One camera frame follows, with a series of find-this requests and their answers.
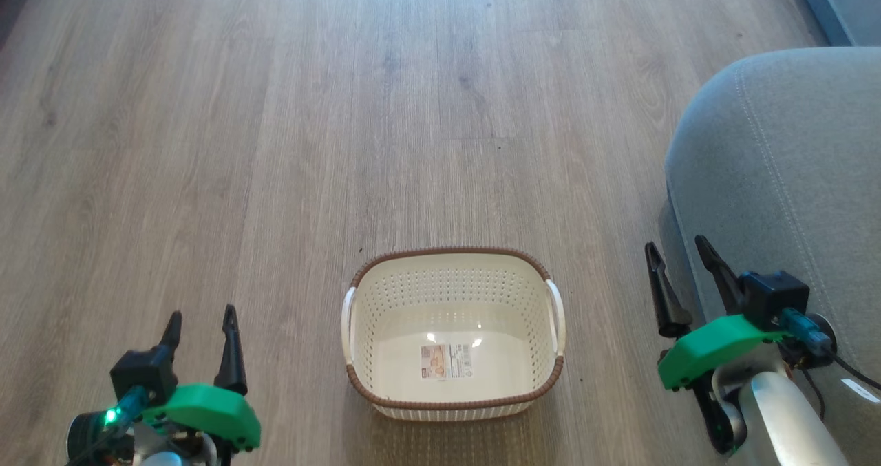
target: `sticker inside basket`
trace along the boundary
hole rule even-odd
[[[444,343],[422,346],[422,378],[471,378],[471,346]]]

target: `wood grain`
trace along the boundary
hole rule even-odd
[[[210,381],[229,302],[264,423],[238,464],[720,463],[658,384],[641,247],[689,99],[817,45],[799,3],[27,0],[0,51],[7,463],[63,463],[174,309],[180,380]],[[343,371],[344,288],[378,253],[459,244],[547,266],[563,375],[512,419],[383,419]]]

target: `green plastic bracket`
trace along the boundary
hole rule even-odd
[[[149,407],[144,420],[168,419],[230,441],[233,447],[260,447],[260,421],[244,396],[203,383],[181,385],[164,405]]]
[[[743,315],[723,316],[678,340],[658,363],[658,375],[667,390],[685,387],[762,341],[780,341],[784,337],[789,337],[789,333],[763,332]]]

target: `black cable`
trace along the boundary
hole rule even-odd
[[[802,369],[802,375],[805,375],[806,381],[808,381],[808,385],[811,386],[814,390],[814,394],[817,394],[817,400],[820,403],[820,421],[825,419],[825,399],[823,398],[823,393],[820,391],[820,388],[817,387],[817,384],[814,383],[814,378],[811,376],[811,373],[808,373],[806,369]]]
[[[835,354],[833,351],[827,350],[827,354],[829,355],[829,357],[831,357],[831,359],[833,359],[834,362],[839,363],[839,366],[841,366],[841,368],[844,368],[846,372],[852,374],[857,379],[861,379],[862,383],[865,383],[866,385],[871,385],[871,387],[875,388],[876,390],[881,390],[881,384],[879,384],[877,381],[874,381],[874,379],[867,377],[861,372],[857,372],[856,369],[853,368],[853,366],[850,366],[843,359],[838,357],[838,355]]]
[[[118,432],[118,431],[119,431],[118,426],[113,426],[111,428],[108,428],[107,431],[104,432],[103,437],[98,438],[97,441],[92,442],[91,446],[86,447],[83,452],[79,453],[79,456],[74,457],[72,460],[69,460],[66,464],[64,464],[64,466],[76,466],[76,464],[79,463],[80,460],[84,460],[86,457],[90,456],[90,454],[94,454],[94,452],[96,450],[98,450],[99,447],[106,444],[107,441],[109,441],[111,438],[113,438],[114,435],[116,435],[116,432]]]

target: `green led light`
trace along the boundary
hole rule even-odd
[[[119,418],[119,410],[115,407],[113,409],[107,410],[106,415],[104,415],[104,423],[110,424],[116,421]]]

